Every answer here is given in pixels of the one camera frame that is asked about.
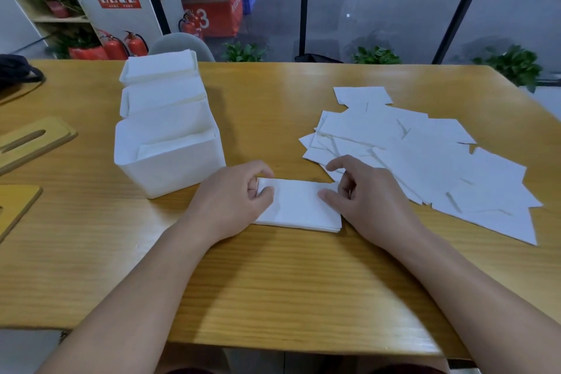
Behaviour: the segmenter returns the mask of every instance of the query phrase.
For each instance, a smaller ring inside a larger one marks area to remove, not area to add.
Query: open white container
[[[178,74],[199,75],[195,51],[132,56],[125,62],[119,81],[130,86]]]
[[[155,108],[196,102],[206,97],[199,74],[172,75],[125,87],[121,94],[120,114],[125,119]]]
[[[179,139],[212,129],[214,138],[137,160],[141,145]],[[220,131],[208,100],[170,105],[121,120],[115,128],[115,164],[147,198],[200,183],[224,167]]]

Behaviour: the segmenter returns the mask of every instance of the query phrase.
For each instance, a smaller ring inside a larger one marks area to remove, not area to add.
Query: red box
[[[183,9],[200,16],[204,37],[233,37],[243,16],[242,0],[182,0]]]

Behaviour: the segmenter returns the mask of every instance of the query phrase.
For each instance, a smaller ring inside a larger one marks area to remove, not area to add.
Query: wooden table
[[[0,244],[0,327],[74,328],[187,207],[196,187],[146,200],[113,164],[119,61],[37,61],[39,89],[0,106],[5,133],[46,115],[79,131],[0,177],[43,195]],[[395,105],[458,119],[483,148],[528,166],[539,247],[414,205],[423,223],[561,321],[561,125],[488,67],[201,63],[229,165],[262,158],[278,178],[328,181],[298,138],[333,86],[385,86]],[[339,234],[251,225],[193,274],[171,340],[326,353],[467,357],[399,264],[344,224]]]

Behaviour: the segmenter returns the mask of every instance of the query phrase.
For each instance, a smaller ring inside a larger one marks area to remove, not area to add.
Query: chair
[[[197,54],[198,61],[215,62],[209,47],[200,38],[188,33],[171,33],[160,37],[148,51],[148,55],[166,52],[181,52],[190,49]]]

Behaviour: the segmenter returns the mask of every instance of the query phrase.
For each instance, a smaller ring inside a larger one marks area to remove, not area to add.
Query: red fire extinguisher
[[[177,23],[177,26],[179,27],[179,31],[182,33],[192,34],[193,36],[199,37],[200,40],[203,40],[201,18],[192,10],[188,9],[185,12],[183,18],[179,20],[179,23]]]
[[[127,46],[123,43],[123,41],[112,34],[99,30],[103,33],[102,38],[106,38],[107,41],[103,42],[103,49],[107,53],[109,59],[115,60],[127,60],[129,59],[129,51],[127,50]]]
[[[133,33],[132,31],[125,30],[128,34],[124,38],[125,43],[129,47],[130,53],[135,56],[148,55],[148,45],[140,34]]]

